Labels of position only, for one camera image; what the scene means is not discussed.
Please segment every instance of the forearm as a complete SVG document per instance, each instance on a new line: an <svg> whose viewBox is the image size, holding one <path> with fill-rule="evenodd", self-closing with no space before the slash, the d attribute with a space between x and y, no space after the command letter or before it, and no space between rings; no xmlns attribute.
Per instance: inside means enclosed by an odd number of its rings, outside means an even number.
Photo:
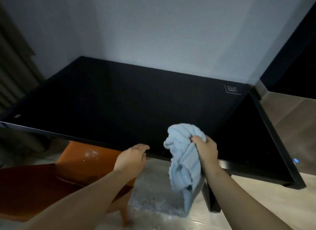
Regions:
<svg viewBox="0 0 316 230"><path fill-rule="evenodd" d="M291 228L241 188L222 168L205 169L208 184L233 230Z"/></svg>
<svg viewBox="0 0 316 230"><path fill-rule="evenodd" d="M95 183L54 203L21 229L94 229L129 180L120 171L110 172Z"/></svg>

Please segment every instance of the wall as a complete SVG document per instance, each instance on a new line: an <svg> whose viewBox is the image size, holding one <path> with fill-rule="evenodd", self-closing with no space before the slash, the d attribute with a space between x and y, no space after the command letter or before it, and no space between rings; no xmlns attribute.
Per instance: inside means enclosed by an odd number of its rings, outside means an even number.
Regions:
<svg viewBox="0 0 316 230"><path fill-rule="evenodd" d="M0 0L45 77L80 55L254 84L315 0Z"/></svg>

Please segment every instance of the blue cloth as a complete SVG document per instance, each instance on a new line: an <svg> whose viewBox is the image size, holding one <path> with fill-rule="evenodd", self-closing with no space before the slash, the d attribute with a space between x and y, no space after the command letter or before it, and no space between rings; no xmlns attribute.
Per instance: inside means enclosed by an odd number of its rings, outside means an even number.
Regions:
<svg viewBox="0 0 316 230"><path fill-rule="evenodd" d="M168 128L169 136L163 145L172 154L169 177L172 189L182 191L184 211L189 213L196 193L196 188L202 183L201 164L192 136L199 136L206 142L205 134L195 125L181 123Z"/></svg>

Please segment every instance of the tile floor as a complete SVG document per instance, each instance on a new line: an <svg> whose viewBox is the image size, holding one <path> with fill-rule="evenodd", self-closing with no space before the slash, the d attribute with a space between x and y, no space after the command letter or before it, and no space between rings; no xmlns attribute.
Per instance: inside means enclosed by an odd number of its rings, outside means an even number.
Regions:
<svg viewBox="0 0 316 230"><path fill-rule="evenodd" d="M49 150L29 156L23 164L48 164L55 162L60 156L67 142L55 139ZM274 212L294 230L316 229L316 176L302 173L307 188L294 190L280 185L233 176L250 195ZM150 211L130 210L132 225L125 229L138 230L226 230L231 229L224 214L209 213L203 199L199 194L187 218L170 217ZM0 230L16 229L23 223L0 219ZM105 215L97 230L122 229L119 213Z"/></svg>

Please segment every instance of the gray mat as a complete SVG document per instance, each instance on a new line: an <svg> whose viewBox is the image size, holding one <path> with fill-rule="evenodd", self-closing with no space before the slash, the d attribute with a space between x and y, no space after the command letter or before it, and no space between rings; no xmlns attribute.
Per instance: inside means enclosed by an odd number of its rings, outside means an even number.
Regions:
<svg viewBox="0 0 316 230"><path fill-rule="evenodd" d="M182 192L174 192L170 185L171 162L149 159L137 177L129 205L136 209L148 209L169 215L185 217ZM201 191L205 180L201 179L194 195Z"/></svg>

